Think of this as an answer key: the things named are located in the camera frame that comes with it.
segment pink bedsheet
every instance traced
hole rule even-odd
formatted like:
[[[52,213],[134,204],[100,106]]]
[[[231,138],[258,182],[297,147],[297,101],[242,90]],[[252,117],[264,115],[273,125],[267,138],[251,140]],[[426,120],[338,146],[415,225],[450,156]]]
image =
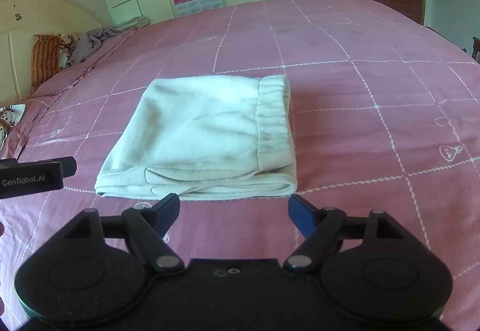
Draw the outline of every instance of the pink bedsheet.
[[[71,71],[74,83],[62,73],[49,81],[42,94],[59,97],[19,158],[73,155],[77,174],[63,190],[0,204],[7,326],[26,320],[12,285],[22,262],[82,209],[111,215],[137,203],[98,197],[94,183],[153,79],[283,73],[298,192],[351,215],[388,211],[450,268],[443,320],[458,331],[480,325],[480,67],[460,49],[368,0],[241,4],[112,40]],[[302,242],[287,198],[184,202],[168,235],[186,260],[283,261]]]

